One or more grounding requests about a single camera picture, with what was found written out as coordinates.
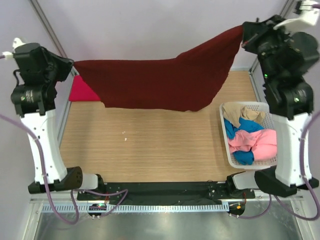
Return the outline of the beige t-shirt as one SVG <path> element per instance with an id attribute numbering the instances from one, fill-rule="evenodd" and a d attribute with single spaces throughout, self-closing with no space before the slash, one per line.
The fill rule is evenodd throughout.
<path id="1" fill-rule="evenodd" d="M 266 113 L 264 111 L 252 110 L 237 102 L 227 102 L 222 105 L 222 115 L 233 126 L 239 128 L 241 125 L 240 118 L 261 124 Z"/>

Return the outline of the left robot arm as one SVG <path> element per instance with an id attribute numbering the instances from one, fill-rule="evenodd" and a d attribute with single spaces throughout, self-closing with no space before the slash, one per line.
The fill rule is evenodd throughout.
<path id="1" fill-rule="evenodd" d="M 22 126 L 28 128 L 35 177 L 28 186 L 30 194 L 46 191 L 88 190 L 95 200 L 106 194 L 102 178 L 83 173 L 79 166 L 65 167 L 56 132 L 56 84 L 67 79 L 74 62 L 60 57 L 39 43 L 13 40 L 12 57 L 18 68 L 13 71 L 17 83 L 11 102 Z"/>

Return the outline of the pink t-shirt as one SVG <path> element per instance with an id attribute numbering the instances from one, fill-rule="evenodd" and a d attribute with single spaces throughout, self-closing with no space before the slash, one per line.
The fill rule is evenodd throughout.
<path id="1" fill-rule="evenodd" d="M 277 134 L 275 130 L 263 129 L 257 132 L 256 142 L 252 147 L 254 161 L 266 161 L 277 155 Z"/>

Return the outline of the blue t-shirt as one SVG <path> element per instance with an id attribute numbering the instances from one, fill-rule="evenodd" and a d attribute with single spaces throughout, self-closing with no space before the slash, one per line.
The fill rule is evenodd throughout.
<path id="1" fill-rule="evenodd" d="M 239 119 L 241 123 L 239 128 L 233 126 L 225 118 L 223 122 L 230 153 L 241 165 L 252 165 L 254 162 L 252 147 L 256 143 L 257 132 L 265 128 L 254 121 L 243 118 Z"/>

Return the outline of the folded red t-shirt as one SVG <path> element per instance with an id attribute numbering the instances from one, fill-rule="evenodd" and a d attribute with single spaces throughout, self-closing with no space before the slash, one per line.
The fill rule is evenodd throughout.
<path id="1" fill-rule="evenodd" d="M 70 102 L 100 102 L 99 96 L 85 83 L 80 75 L 73 79 L 68 100 Z"/>

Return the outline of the dark red t-shirt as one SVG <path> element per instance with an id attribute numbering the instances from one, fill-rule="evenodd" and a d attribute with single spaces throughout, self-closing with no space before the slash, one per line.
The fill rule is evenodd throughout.
<path id="1" fill-rule="evenodd" d="M 222 88 L 242 38 L 236 26 L 171 59 L 82 60 L 74 66 L 107 108 L 197 112 Z"/>

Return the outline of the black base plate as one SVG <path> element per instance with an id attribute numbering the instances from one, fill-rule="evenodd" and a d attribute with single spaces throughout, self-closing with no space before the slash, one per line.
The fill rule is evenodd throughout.
<path id="1" fill-rule="evenodd" d="M 200 206 L 217 205 L 220 200 L 254 199 L 250 189 L 236 190 L 225 182 L 109 182 L 103 194 L 128 190 L 122 205 L 131 206 Z"/>

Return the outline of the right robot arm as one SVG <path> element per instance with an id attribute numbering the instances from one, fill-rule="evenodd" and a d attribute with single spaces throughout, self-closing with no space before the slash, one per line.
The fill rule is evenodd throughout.
<path id="1" fill-rule="evenodd" d="M 309 169 L 307 123 L 313 117 L 314 92 L 304 74 L 320 59 L 318 42 L 299 26 L 274 15 L 242 24 L 242 48 L 257 55 L 264 78 L 264 94 L 277 140 L 274 166 L 227 177 L 225 192 L 237 198 L 247 189 L 279 197 L 319 186 Z"/>

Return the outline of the white plastic basket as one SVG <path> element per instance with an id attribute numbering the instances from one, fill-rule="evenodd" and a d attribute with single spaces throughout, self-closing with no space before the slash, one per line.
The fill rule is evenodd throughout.
<path id="1" fill-rule="evenodd" d="M 227 160 L 236 169 L 261 170 L 277 164 L 277 140 L 264 102 L 226 102 L 219 107 Z"/>

